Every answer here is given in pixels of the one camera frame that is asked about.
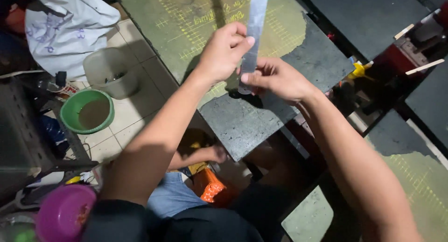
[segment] purple plastic bowl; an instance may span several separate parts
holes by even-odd
[[[44,199],[37,214],[36,234],[42,242],[77,242],[82,225],[77,222],[83,209],[96,201],[92,188],[71,184],[60,186]]]

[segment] black sleeve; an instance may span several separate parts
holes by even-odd
[[[145,208],[124,200],[101,200],[90,211],[83,242],[147,242]]]

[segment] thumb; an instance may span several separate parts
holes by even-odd
[[[260,76],[254,73],[244,73],[241,75],[241,81],[244,84],[251,86],[258,86],[261,88],[269,89],[272,76]]]
[[[234,52],[238,55],[238,58],[243,57],[243,55],[252,48],[255,44],[255,38],[252,36],[248,36],[243,39],[235,48],[233,48]]]

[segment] white plastic bag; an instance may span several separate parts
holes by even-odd
[[[120,13],[102,0],[39,0],[28,5],[25,32],[31,55],[48,73],[85,81],[82,61],[105,48]]]

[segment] metal ruler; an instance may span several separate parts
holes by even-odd
[[[258,47],[260,45],[260,36],[263,31],[264,16],[266,14],[267,0],[250,0],[249,22],[247,24],[247,36],[255,38],[255,44],[243,56],[241,64],[241,74],[253,73],[257,67]],[[238,92],[241,94],[250,94],[250,86],[240,80]]]

